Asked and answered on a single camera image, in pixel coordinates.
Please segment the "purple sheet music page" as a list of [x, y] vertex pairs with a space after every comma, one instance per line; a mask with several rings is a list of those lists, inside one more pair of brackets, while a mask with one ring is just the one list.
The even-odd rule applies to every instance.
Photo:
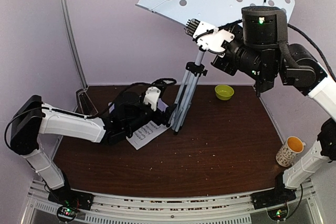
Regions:
[[143, 103], [141, 96], [126, 93], [117, 98], [109, 109], [109, 116], [113, 118], [134, 118], [141, 115], [152, 115], [156, 112], [164, 113], [168, 107], [161, 99], [158, 100], [157, 110], [153, 111], [149, 105]]

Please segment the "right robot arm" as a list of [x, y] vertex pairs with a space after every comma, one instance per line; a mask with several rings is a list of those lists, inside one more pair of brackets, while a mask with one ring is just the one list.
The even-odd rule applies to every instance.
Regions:
[[289, 190], [335, 160], [335, 77], [304, 45], [289, 42], [293, 26], [282, 9], [247, 6], [241, 11], [241, 19], [212, 30], [221, 47], [214, 66], [229, 75], [241, 72], [252, 78], [257, 95], [271, 90], [279, 78], [310, 101], [314, 112], [326, 115], [310, 149], [280, 175], [280, 184], [269, 192], [271, 202], [279, 204]]

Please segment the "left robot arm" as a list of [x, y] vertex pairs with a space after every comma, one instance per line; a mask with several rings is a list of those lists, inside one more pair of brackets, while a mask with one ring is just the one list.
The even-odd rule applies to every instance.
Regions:
[[147, 84], [147, 89], [137, 94], [130, 90], [133, 87], [130, 85], [96, 115], [62, 110], [44, 103], [41, 96], [33, 95], [6, 126], [11, 134], [10, 140], [5, 140], [5, 143], [30, 164], [58, 200], [64, 205], [71, 205], [76, 199], [75, 192], [70, 190], [65, 173], [45, 154], [38, 141], [39, 135], [63, 135], [114, 145], [131, 138], [136, 130], [150, 122], [157, 126], [170, 126], [176, 105], [159, 108], [168, 86], [164, 81], [156, 81]]

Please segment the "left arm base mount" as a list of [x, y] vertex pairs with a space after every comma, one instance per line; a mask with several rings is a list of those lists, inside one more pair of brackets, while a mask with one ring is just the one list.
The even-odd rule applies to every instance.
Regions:
[[84, 210], [90, 210], [93, 199], [93, 194], [73, 190], [71, 191], [70, 198], [63, 200], [52, 192], [48, 195], [49, 201], [60, 205], [56, 210], [56, 217], [64, 223], [74, 221], [83, 214]]

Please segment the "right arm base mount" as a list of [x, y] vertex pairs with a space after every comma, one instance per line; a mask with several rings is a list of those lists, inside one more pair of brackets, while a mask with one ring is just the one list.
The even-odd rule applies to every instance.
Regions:
[[276, 193], [275, 189], [260, 191], [251, 194], [254, 209], [266, 209], [272, 221], [284, 221], [289, 216], [288, 202], [296, 199], [296, 193], [289, 190], [285, 193]]

